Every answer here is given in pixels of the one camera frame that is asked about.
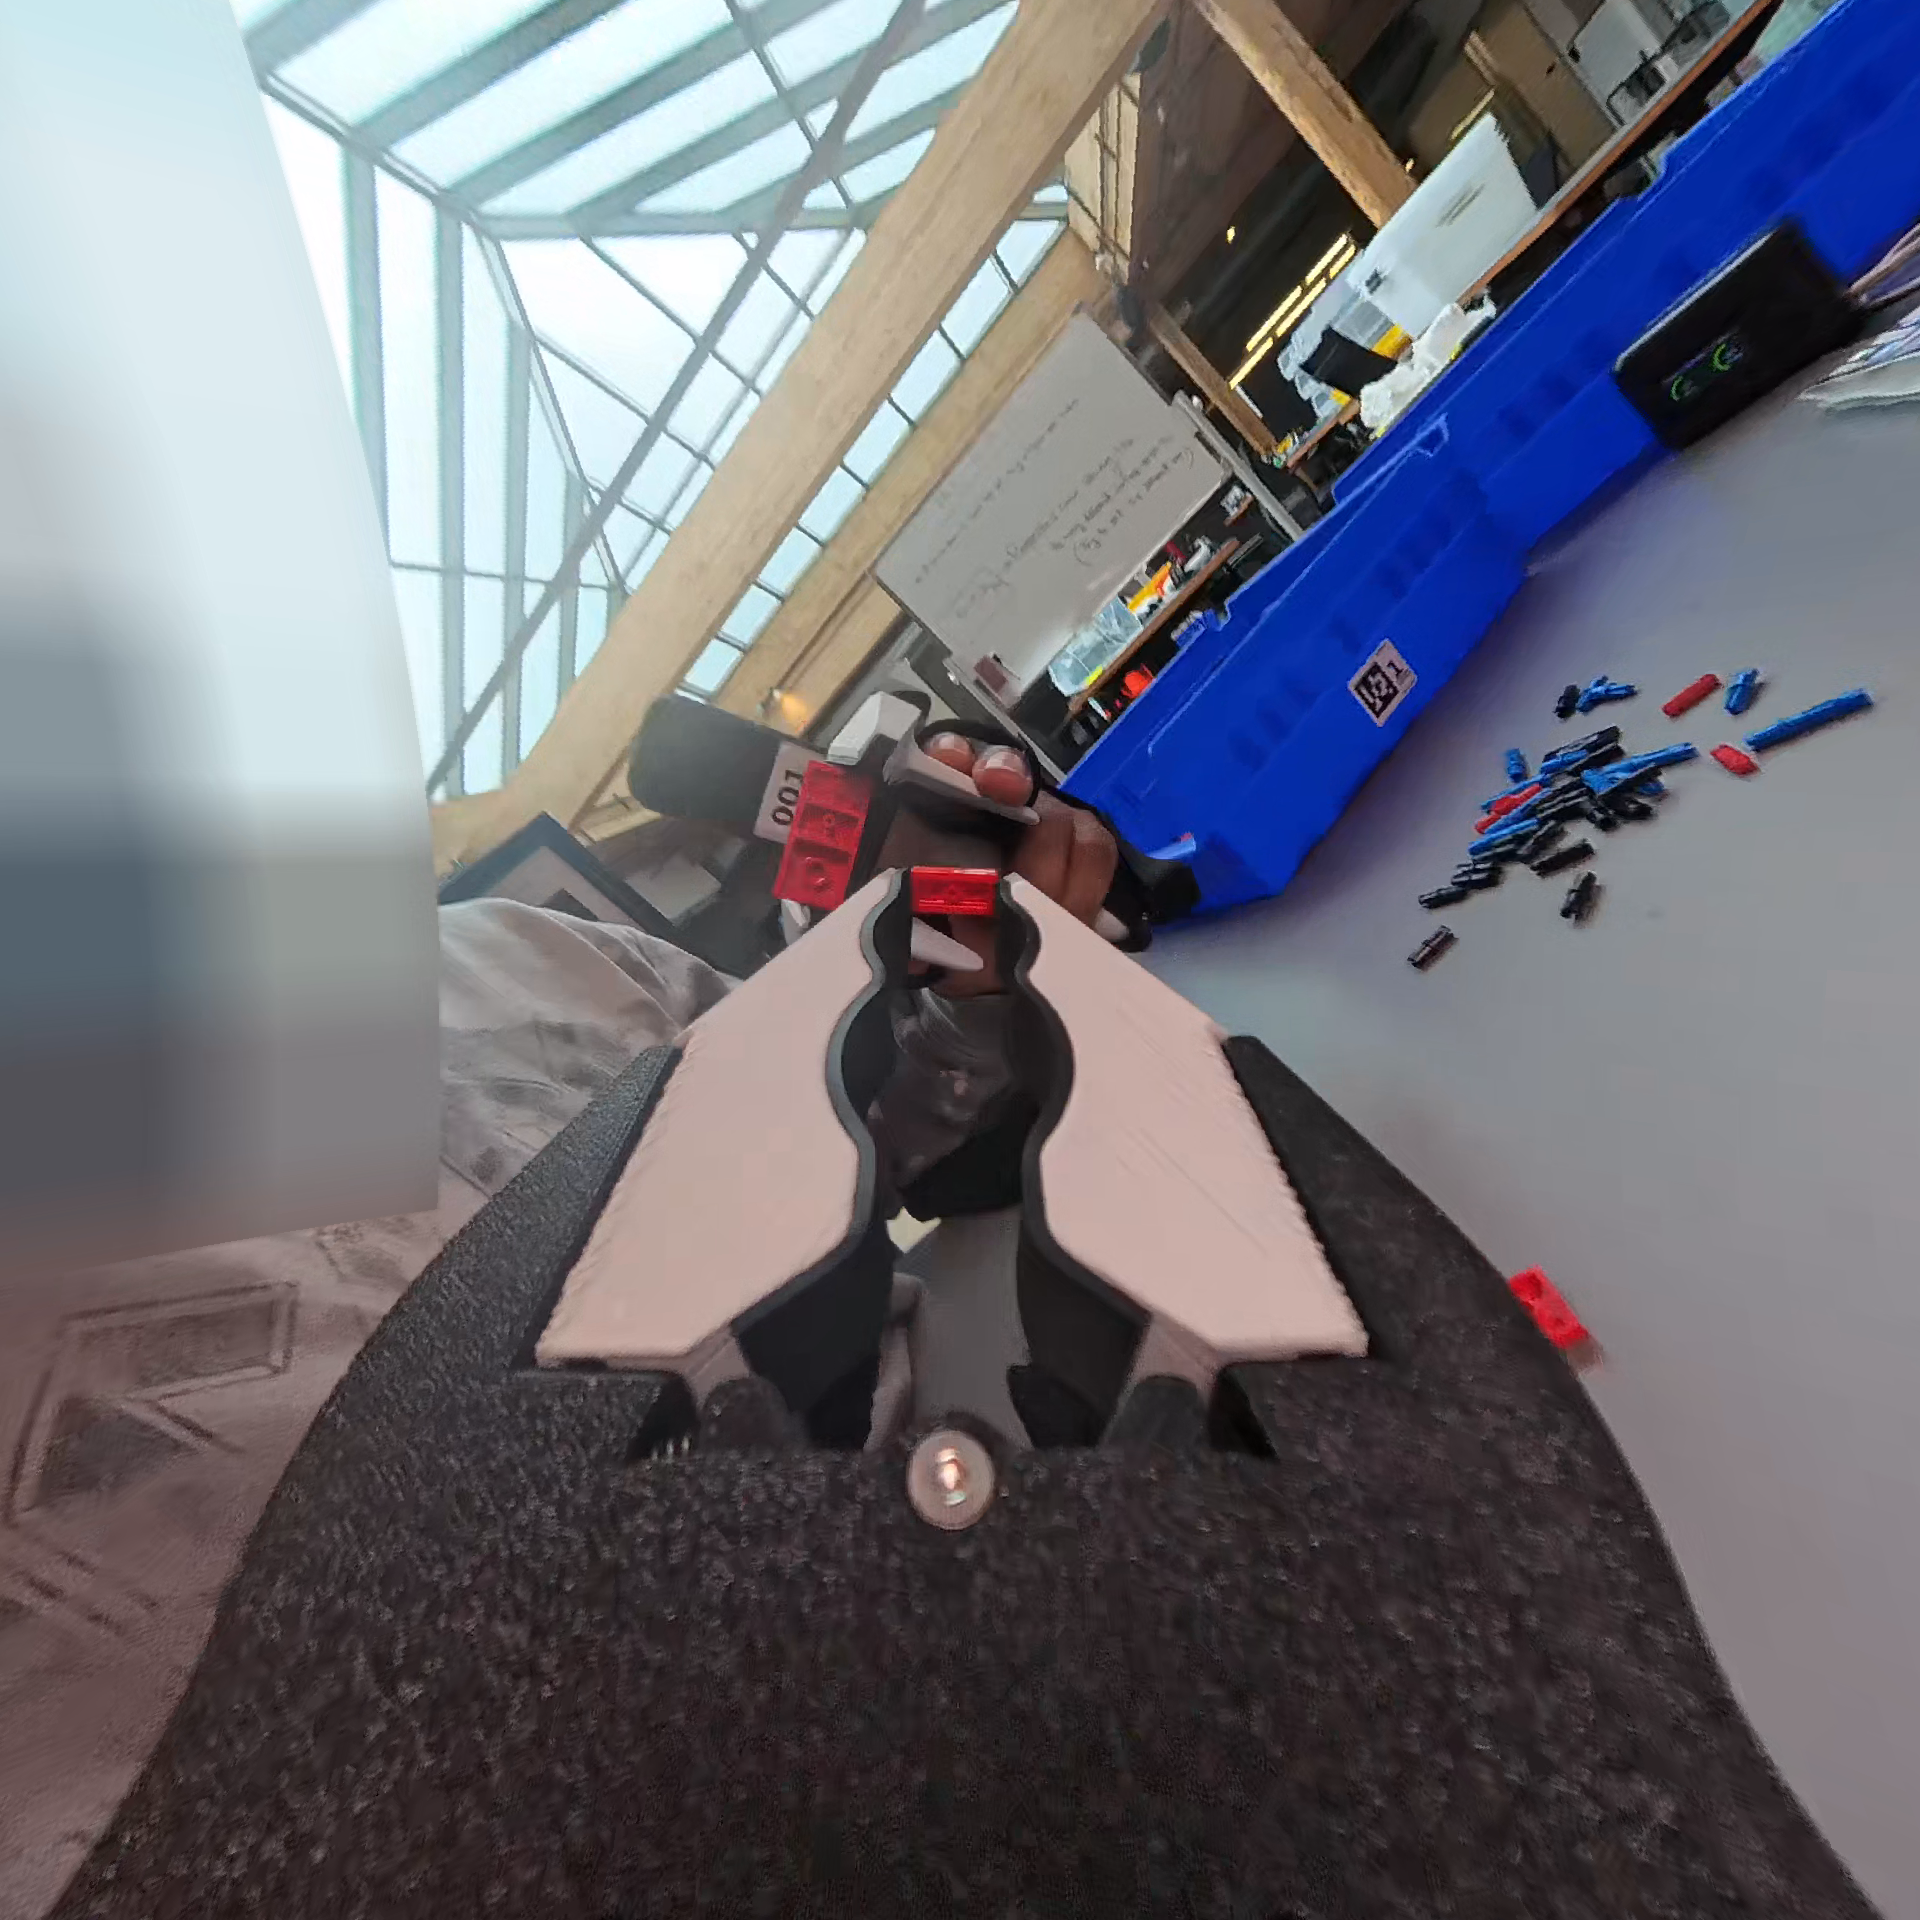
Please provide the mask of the small folded booklet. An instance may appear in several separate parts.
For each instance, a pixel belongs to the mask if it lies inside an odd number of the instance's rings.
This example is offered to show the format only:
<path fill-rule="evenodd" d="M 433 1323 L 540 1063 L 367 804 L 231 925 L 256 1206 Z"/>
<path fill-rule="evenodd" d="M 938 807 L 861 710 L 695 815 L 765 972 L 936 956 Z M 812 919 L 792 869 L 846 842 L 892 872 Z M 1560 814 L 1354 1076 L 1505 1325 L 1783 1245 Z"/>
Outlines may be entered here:
<path fill-rule="evenodd" d="M 1826 414 L 1917 403 L 1917 285 L 1863 310 L 1863 339 L 1806 388 Z"/>

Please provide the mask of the large whiteboard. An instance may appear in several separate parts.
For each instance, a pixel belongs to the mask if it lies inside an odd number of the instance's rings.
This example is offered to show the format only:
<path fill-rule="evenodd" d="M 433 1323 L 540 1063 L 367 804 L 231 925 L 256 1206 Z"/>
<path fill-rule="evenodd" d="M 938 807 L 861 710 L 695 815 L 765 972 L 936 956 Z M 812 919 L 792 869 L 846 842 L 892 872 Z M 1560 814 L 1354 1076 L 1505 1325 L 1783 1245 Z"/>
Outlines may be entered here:
<path fill-rule="evenodd" d="M 1192 416 L 1077 315 L 880 554 L 876 581 L 1012 702 L 1228 480 Z"/>

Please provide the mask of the small red toy brick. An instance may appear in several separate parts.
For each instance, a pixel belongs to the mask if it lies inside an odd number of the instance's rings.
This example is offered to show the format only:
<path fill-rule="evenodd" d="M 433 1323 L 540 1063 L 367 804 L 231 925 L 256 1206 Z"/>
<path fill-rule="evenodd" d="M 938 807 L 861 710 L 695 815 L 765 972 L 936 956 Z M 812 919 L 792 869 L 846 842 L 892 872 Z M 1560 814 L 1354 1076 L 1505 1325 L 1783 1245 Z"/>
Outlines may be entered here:
<path fill-rule="evenodd" d="M 1525 1310 L 1528 1323 L 1550 1346 L 1567 1356 L 1567 1362 L 1575 1362 L 1576 1356 L 1596 1356 L 1592 1333 L 1540 1267 L 1513 1274 L 1505 1290 Z"/>

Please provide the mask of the black framed poster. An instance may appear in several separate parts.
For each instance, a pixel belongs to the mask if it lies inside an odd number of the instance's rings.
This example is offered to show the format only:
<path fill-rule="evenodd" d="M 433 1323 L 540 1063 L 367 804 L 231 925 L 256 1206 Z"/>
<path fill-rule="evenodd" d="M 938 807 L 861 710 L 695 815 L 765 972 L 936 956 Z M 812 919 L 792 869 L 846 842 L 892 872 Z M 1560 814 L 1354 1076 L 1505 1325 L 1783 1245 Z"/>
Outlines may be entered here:
<path fill-rule="evenodd" d="M 497 848 L 460 864 L 436 892 L 438 904 L 486 898 L 676 941 L 676 923 L 549 814 L 535 815 Z"/>

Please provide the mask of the person's mottled grey clothing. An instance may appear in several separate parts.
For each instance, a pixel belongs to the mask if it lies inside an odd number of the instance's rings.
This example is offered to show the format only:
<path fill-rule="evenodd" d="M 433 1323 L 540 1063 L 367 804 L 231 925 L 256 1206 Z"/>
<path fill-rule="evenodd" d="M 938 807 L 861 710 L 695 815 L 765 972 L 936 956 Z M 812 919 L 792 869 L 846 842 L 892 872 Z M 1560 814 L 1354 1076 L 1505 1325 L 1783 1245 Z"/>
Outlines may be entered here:
<path fill-rule="evenodd" d="M 733 984 L 634 927 L 442 907 L 432 1206 L 96 1267 L 4 1308 L 4 1915 L 42 1915 L 103 1832 L 271 1487 L 402 1292 Z"/>

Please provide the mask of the black power bank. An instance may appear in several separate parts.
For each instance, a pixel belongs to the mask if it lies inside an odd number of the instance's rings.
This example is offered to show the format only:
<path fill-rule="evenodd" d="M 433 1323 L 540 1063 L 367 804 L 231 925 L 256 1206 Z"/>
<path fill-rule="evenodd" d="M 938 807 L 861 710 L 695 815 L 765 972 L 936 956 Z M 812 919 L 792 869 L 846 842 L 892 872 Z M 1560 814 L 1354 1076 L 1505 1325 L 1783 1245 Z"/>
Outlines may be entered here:
<path fill-rule="evenodd" d="M 1614 383 L 1655 440 L 1681 450 L 1850 346 L 1863 322 L 1850 280 L 1788 216 L 1625 347 Z"/>

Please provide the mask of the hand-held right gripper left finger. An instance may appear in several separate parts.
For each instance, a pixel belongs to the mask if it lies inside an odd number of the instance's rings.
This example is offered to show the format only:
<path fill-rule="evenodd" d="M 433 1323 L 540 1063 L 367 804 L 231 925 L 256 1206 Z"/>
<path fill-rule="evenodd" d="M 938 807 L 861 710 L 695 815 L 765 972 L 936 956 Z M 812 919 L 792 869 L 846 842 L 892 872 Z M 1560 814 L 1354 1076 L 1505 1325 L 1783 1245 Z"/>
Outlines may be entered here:
<path fill-rule="evenodd" d="M 872 1109 L 909 895 L 858 886 L 681 1038 L 535 1342 L 543 1372 L 758 1379 L 829 1448 L 876 1430 L 895 1252 Z"/>

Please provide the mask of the person's left hand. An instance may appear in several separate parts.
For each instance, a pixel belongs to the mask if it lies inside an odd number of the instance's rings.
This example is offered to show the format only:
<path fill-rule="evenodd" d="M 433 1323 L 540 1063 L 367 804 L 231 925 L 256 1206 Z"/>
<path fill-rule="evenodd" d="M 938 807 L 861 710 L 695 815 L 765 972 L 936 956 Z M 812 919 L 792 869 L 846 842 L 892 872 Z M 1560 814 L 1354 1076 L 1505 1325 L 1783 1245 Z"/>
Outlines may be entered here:
<path fill-rule="evenodd" d="M 926 731 L 918 743 L 968 784 L 981 799 L 1031 808 L 1015 836 L 976 808 L 932 822 L 901 807 L 880 845 L 881 869 L 967 869 L 1015 872 L 1084 923 L 1102 911 L 1118 871 L 1113 832 L 1090 812 L 1040 789 L 1036 763 L 1017 743 L 983 743 L 954 731 Z"/>

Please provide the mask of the white storage boxes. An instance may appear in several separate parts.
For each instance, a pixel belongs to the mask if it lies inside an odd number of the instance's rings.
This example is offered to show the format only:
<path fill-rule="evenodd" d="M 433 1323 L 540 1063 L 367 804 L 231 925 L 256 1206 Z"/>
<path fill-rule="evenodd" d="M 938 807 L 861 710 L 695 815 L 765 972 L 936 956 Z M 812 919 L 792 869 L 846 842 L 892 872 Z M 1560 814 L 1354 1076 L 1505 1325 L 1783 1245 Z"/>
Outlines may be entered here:
<path fill-rule="evenodd" d="M 1501 122 L 1485 111 L 1421 180 L 1407 203 L 1335 274 L 1303 322 L 1285 339 L 1280 372 L 1328 419 L 1354 388 L 1306 372 L 1306 356 L 1333 331 L 1376 349 L 1399 330 L 1420 339 L 1447 304 L 1462 304 L 1472 284 L 1530 227 L 1528 191 Z"/>

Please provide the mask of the pile of small toy pins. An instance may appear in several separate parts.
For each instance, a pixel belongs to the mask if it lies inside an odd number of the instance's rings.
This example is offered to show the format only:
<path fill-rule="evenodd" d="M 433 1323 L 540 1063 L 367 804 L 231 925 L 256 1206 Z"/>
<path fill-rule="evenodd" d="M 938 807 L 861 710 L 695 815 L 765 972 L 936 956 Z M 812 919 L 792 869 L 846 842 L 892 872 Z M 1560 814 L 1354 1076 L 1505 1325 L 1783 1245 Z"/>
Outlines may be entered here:
<path fill-rule="evenodd" d="M 1621 941 L 1640 923 L 1689 950 L 1848 944 L 1910 818 L 1894 763 L 1910 718 L 1870 687 L 1789 708 L 1758 671 L 1701 678 L 1661 708 L 1600 678 L 1567 687 L 1552 736 L 1509 755 L 1489 798 L 1489 755 L 1423 723 L 1352 829 L 1342 925 L 1377 976 L 1464 949 L 1518 980 L 1567 964 L 1585 927 Z"/>

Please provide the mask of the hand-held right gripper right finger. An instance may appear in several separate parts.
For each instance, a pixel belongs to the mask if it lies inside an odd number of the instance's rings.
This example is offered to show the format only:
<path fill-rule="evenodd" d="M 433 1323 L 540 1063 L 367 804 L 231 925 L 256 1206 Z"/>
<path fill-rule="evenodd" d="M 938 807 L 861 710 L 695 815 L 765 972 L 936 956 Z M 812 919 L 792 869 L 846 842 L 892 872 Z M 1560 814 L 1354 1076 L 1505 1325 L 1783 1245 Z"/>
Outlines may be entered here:
<path fill-rule="evenodd" d="M 1095 1447 L 1140 1386 L 1209 1410 L 1240 1367 L 1368 1335 L 1229 1038 L 1028 879 L 999 886 L 1018 1148 L 1009 1389 L 1040 1447 Z"/>

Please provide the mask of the grey desk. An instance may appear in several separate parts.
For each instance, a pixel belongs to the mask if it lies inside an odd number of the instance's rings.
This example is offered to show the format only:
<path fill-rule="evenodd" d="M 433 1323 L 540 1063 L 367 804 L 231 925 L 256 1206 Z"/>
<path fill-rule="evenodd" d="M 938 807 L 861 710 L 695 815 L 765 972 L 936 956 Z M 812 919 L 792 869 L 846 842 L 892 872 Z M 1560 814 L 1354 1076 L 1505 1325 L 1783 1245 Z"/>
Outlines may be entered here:
<path fill-rule="evenodd" d="M 1285 895 L 1145 964 L 1559 1287 L 1744 1711 L 1914 1915 L 1914 399 L 1806 386 L 1550 543 Z M 1697 757 L 1591 920 L 1416 907 L 1597 670 Z"/>

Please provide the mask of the long blue bin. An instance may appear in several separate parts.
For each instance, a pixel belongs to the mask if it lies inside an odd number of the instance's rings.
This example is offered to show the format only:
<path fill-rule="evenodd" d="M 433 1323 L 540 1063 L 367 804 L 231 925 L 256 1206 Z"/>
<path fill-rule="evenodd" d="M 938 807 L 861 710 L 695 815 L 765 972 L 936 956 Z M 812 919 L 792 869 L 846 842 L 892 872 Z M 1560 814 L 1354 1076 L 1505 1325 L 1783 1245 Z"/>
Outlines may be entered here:
<path fill-rule="evenodd" d="M 1373 491 L 1432 424 L 1520 543 L 1655 450 L 1616 359 L 1775 224 L 1848 280 L 1914 224 L 1917 7 L 1837 5 L 1685 134 L 1335 483 Z"/>

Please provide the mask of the red brick assembly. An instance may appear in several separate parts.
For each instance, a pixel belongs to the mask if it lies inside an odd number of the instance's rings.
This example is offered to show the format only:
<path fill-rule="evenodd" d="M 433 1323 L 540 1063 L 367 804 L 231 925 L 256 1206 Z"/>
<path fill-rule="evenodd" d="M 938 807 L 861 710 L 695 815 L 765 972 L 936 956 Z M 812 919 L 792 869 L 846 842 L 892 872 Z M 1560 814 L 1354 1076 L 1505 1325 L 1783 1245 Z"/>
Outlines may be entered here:
<path fill-rule="evenodd" d="M 852 892 L 872 812 L 872 780 L 831 759 L 813 759 L 783 784 L 783 850 L 772 898 L 806 911 L 834 911 Z"/>

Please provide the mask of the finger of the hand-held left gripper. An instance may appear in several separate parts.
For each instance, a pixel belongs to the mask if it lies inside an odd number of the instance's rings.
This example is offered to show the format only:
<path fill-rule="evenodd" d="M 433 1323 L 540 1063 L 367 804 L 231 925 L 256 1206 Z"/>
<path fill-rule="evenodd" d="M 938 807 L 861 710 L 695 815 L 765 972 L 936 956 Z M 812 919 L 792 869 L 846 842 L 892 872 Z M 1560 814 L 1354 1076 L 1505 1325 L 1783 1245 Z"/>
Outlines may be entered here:
<path fill-rule="evenodd" d="M 870 695 L 831 733 L 824 757 L 834 765 L 885 765 L 928 720 L 928 695 Z"/>

